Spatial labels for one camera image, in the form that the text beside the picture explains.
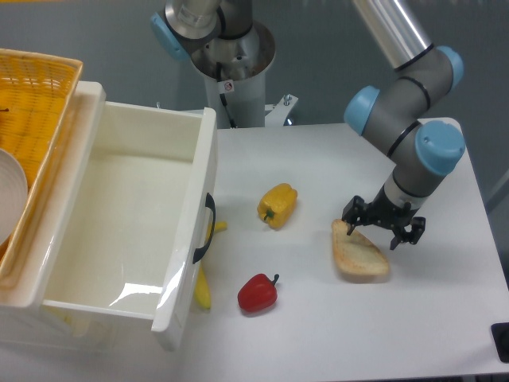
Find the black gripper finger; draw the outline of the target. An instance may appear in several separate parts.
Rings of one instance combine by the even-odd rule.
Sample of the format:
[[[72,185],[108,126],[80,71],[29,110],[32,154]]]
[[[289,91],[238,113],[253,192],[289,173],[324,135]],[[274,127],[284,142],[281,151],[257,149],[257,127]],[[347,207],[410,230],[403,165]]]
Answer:
[[[410,243],[415,245],[422,237],[426,226],[426,218],[417,216],[410,220],[407,226],[395,225],[391,228],[394,234],[390,242],[390,249],[394,250],[399,244]]]
[[[354,196],[344,207],[341,220],[347,224],[347,236],[350,236],[358,226],[368,226],[370,205],[360,196]]]

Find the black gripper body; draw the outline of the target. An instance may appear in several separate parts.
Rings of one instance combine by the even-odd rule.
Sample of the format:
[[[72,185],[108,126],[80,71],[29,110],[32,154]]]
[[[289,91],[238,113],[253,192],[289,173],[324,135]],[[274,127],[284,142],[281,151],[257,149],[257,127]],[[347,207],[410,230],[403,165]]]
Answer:
[[[364,225],[375,225],[394,230],[410,224],[414,211],[411,203],[405,202],[402,207],[394,205],[387,197],[376,197],[367,205]]]

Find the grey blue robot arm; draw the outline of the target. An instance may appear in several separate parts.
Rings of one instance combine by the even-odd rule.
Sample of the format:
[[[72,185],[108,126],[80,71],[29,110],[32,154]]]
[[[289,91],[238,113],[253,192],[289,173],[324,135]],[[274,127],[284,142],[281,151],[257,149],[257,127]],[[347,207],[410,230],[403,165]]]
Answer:
[[[398,78],[385,90],[359,90],[344,121],[394,169],[373,201],[353,197],[342,218],[350,230],[368,225],[390,230],[393,248],[415,244],[425,231],[418,210],[465,150],[457,128],[419,119],[457,86],[464,64],[453,49],[432,43],[404,1],[354,6]],[[267,124],[265,74],[275,43],[252,10],[249,1],[169,1],[150,19],[160,46],[175,60],[190,60],[204,78],[220,127]]]

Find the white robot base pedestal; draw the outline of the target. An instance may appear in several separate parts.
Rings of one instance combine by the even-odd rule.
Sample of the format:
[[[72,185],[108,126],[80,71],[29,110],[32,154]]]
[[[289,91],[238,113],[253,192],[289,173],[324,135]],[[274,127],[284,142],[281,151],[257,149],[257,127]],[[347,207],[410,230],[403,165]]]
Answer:
[[[162,48],[175,60],[190,60],[202,76],[208,106],[216,111],[217,127],[281,127],[290,125],[297,105],[295,95],[285,94],[266,104],[266,73],[274,62],[272,33],[255,21],[239,39],[215,38],[188,54],[163,21],[151,18],[151,27]]]

